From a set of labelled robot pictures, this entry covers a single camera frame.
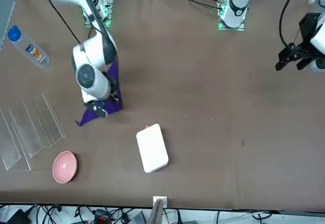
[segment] floor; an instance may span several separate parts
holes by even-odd
[[[23,211],[26,211],[31,206],[6,206],[4,208],[0,209],[0,221],[8,221],[9,218],[18,210],[22,209]],[[30,214],[29,218],[31,219],[32,223],[36,222],[36,215],[37,215],[37,208],[34,208]],[[63,207],[62,211],[59,213],[57,211],[53,212],[51,217],[57,224],[73,224],[76,222],[81,221],[80,217],[74,217],[75,206],[69,206],[69,207]],[[148,217],[150,215],[150,209],[134,209],[129,212],[128,217],[130,220],[132,220],[140,211],[143,211],[143,214],[148,220]],[[82,219],[84,221],[88,220],[89,223],[93,221],[93,214],[90,213],[90,211],[82,207],[80,210],[80,214],[82,216]],[[178,217],[177,217],[177,211],[174,209],[166,209],[166,214],[168,219],[166,218],[166,215],[164,214],[162,217],[162,224],[174,224],[177,223]],[[202,211],[202,210],[180,210],[181,219],[183,222],[186,221],[196,221],[197,224],[215,224],[216,218],[217,218],[218,211]],[[45,216],[45,212],[40,209],[39,215],[38,215],[38,223],[42,223]],[[221,211],[218,218],[218,224],[259,224],[259,220],[255,220],[252,218],[250,213],[235,213],[235,212],[225,212]],[[325,217],[310,217],[310,216],[297,216],[297,215],[279,215],[274,214],[270,218],[267,218],[263,220],[264,224],[290,224],[290,223],[313,223],[313,224],[321,224],[325,223]]]
[[[0,35],[5,33],[8,19],[13,8],[13,4],[15,0],[0,0],[2,2],[0,6]],[[13,213],[19,208],[23,210],[28,209],[28,206],[6,206],[0,209],[0,221],[7,221]],[[76,207],[64,207],[61,213],[53,213],[53,219],[56,223],[74,223],[80,221],[79,217],[74,218]],[[136,214],[141,211],[140,209],[135,209],[130,212],[130,218],[134,217]],[[143,210],[144,215],[146,218],[149,217],[150,210]],[[167,209],[166,212],[168,213],[168,220],[164,216],[163,223],[164,224],[172,224],[177,222],[177,212],[175,210]],[[198,211],[198,210],[181,210],[181,217],[183,221],[191,221],[196,220],[197,223],[200,224],[208,224],[208,223],[215,223],[217,211]],[[40,211],[39,220],[42,221],[44,218],[44,211]],[[82,208],[81,214],[84,220],[92,220],[92,214],[86,208]],[[31,214],[30,218],[33,223],[36,223],[36,209],[34,209]],[[219,215],[219,224],[225,223],[259,223],[259,221],[253,219],[250,214],[248,213],[233,213],[233,212],[221,212]],[[265,224],[285,224],[285,223],[325,223],[325,218],[323,217],[307,217],[307,216],[295,216],[295,215],[272,215],[270,218],[265,219],[263,221]]]

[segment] blue bottle cap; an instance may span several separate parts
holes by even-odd
[[[16,25],[13,25],[11,29],[8,31],[8,38],[12,41],[15,42],[19,40],[21,36],[21,31]]]

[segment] purple cloth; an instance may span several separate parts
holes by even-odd
[[[110,66],[110,68],[107,71],[107,74],[110,78],[113,78],[117,81],[118,86],[116,90],[116,97],[118,98],[118,102],[108,99],[103,101],[104,106],[103,109],[107,111],[108,114],[113,114],[114,112],[122,110],[122,99],[121,99],[121,92],[120,92],[120,86],[119,86],[119,80],[118,80],[118,61],[115,59]],[[99,116],[94,113],[93,111],[89,110],[88,108],[83,113],[82,119],[80,122],[76,121],[78,126],[85,125],[87,122],[95,120],[99,118]]]

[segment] clear acrylic stand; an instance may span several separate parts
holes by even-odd
[[[0,112],[0,154],[7,170],[35,170],[31,159],[66,137],[43,94]]]

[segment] brown table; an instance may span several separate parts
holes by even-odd
[[[298,72],[295,64],[275,71],[285,1],[251,0],[241,32],[218,31],[215,10],[186,0],[115,0],[110,32],[124,110],[78,127],[84,106],[71,67],[76,41],[47,0],[17,0],[11,25],[30,34],[51,61],[38,69],[6,38],[0,106],[46,94],[67,138],[39,160],[50,165],[71,150],[80,167],[69,184],[55,183],[50,170],[1,167],[0,200],[150,206],[152,196],[163,195],[169,207],[322,211],[325,77]],[[58,9],[85,40],[81,10]],[[287,42],[313,11],[307,0],[292,0],[283,22]],[[146,175],[136,133],[154,123],[170,163]]]

